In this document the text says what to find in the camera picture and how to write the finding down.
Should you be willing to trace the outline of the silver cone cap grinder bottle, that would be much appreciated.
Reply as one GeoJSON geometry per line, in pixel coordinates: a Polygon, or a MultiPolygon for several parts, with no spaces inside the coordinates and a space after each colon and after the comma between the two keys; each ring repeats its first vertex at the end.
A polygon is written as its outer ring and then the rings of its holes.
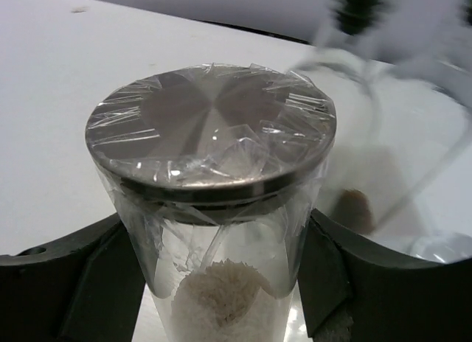
{"type": "Polygon", "coordinates": [[[303,74],[203,64],[112,92],[86,146],[169,341],[282,341],[333,101],[303,74]]]}

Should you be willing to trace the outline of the square glass bottle gold spout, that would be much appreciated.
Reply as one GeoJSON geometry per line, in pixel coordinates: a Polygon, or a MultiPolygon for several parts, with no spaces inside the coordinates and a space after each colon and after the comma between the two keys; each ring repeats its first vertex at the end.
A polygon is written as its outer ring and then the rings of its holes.
{"type": "Polygon", "coordinates": [[[471,257],[471,236],[438,226],[420,193],[471,143],[471,0],[453,0],[420,51],[377,56],[401,0],[328,0],[296,66],[329,97],[336,143],[319,197],[334,223],[411,257],[471,257]]]}

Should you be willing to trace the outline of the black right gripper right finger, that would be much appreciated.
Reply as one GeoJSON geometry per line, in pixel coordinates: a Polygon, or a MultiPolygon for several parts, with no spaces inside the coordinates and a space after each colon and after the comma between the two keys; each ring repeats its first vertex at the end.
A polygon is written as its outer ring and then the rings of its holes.
{"type": "Polygon", "coordinates": [[[312,341],[470,341],[471,260],[393,251],[314,209],[298,285],[312,341]]]}

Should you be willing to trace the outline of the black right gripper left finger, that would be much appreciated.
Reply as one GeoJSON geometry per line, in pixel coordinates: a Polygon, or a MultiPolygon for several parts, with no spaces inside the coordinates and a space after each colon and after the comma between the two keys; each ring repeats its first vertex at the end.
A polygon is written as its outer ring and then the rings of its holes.
{"type": "Polygon", "coordinates": [[[2,341],[131,341],[145,279],[113,214],[1,256],[2,341]]]}

